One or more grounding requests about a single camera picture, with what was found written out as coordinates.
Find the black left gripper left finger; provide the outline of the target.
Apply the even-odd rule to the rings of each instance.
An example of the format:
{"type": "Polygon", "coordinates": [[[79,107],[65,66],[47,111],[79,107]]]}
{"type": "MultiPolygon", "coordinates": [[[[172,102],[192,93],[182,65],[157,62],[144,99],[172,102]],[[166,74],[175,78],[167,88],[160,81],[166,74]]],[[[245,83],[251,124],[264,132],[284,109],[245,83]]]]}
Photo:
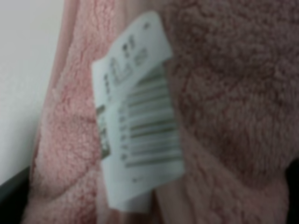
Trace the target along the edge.
{"type": "Polygon", "coordinates": [[[0,186],[0,223],[19,224],[28,202],[29,173],[27,167],[0,186]]]}

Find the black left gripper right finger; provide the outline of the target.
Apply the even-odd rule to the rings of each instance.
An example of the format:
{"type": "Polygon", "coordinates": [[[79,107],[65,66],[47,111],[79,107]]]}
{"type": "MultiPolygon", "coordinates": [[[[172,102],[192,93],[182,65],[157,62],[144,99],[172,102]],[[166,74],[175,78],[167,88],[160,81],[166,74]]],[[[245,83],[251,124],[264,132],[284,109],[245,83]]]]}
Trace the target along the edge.
{"type": "Polygon", "coordinates": [[[299,160],[294,160],[286,170],[286,179],[289,189],[299,188],[299,160]]]}

